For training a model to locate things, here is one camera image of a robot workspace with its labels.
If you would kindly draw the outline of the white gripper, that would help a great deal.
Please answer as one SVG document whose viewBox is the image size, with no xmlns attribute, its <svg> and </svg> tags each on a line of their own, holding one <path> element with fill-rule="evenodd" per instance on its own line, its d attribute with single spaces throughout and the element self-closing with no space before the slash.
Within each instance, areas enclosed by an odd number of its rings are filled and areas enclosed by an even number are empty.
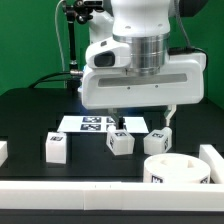
<svg viewBox="0 0 224 224">
<path fill-rule="evenodd" d="M 167 51 L 166 38 L 110 37 L 87 48 L 81 100 L 87 109 L 109 109 L 117 130 L 125 119 L 116 109 L 167 106 L 166 125 L 180 104 L 200 102 L 207 58 L 192 49 Z"/>
</svg>

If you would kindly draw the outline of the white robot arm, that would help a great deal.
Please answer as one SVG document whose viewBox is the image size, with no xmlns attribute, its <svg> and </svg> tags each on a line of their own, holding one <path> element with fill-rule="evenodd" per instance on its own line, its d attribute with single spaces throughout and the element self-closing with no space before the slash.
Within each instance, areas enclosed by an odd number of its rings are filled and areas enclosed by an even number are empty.
<svg viewBox="0 0 224 224">
<path fill-rule="evenodd" d="M 112 35 L 91 44 L 81 85 L 87 109 L 165 106 L 169 120 L 181 104 L 204 95 L 204 53 L 168 53 L 169 17 L 178 0 L 111 0 Z"/>
</svg>

